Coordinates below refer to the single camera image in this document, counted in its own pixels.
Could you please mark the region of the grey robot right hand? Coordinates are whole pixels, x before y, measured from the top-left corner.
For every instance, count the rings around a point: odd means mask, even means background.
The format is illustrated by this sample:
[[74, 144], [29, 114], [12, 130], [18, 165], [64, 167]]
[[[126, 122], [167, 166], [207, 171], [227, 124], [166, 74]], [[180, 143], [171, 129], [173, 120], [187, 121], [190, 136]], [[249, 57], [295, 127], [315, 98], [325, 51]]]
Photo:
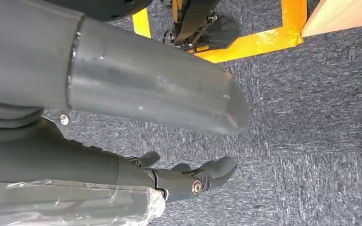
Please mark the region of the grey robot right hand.
[[0, 182], [41, 179], [145, 186], [167, 200], [226, 183], [230, 157], [153, 169], [155, 152], [122, 157], [63, 137], [44, 108], [153, 121], [220, 135], [250, 106], [220, 66], [44, 0], [0, 0]]

